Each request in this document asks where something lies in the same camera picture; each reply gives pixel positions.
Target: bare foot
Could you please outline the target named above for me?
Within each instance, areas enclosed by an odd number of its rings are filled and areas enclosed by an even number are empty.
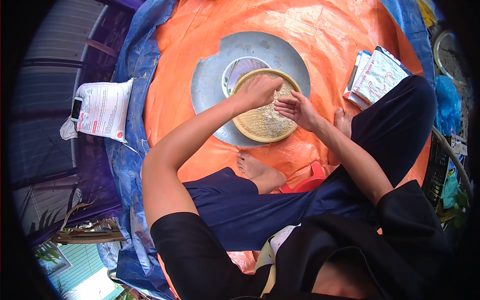
[[[285,175],[277,169],[261,163],[245,152],[239,152],[237,167],[245,178],[250,179],[258,188],[258,194],[268,194],[287,182]]]
[[[342,132],[346,137],[352,137],[352,114],[348,111],[343,112],[342,108],[337,108],[335,111],[335,127]],[[328,153],[328,164],[331,166],[338,166],[340,161],[337,159],[332,151]]]

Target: white bowl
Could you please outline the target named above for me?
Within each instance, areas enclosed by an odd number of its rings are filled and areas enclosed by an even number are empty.
[[[270,69],[270,66],[265,61],[253,56],[240,57],[229,63],[223,71],[221,82],[225,97],[231,96],[233,87],[240,77],[258,69]]]

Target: toe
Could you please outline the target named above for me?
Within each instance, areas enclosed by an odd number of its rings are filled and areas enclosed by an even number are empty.
[[[343,108],[337,108],[335,111],[335,119],[343,117]]]
[[[239,157],[243,160],[249,158],[251,155],[250,154],[247,154],[245,152],[239,152]]]

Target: hand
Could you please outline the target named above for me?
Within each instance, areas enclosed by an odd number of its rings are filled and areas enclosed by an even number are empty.
[[[275,111],[297,123],[300,127],[313,132],[315,124],[322,117],[307,97],[299,92],[291,91],[293,97],[280,97],[275,102]]]
[[[268,75],[259,75],[251,79],[239,92],[247,105],[247,111],[260,108],[273,102],[275,91],[280,91],[283,85],[281,77],[270,78]]]

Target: white smartphone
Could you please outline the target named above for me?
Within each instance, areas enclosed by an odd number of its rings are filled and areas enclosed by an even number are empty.
[[[80,108],[82,108],[82,101],[83,98],[75,97],[72,104],[72,114],[70,115],[70,119],[72,121],[78,122],[80,121],[78,118],[80,117]]]

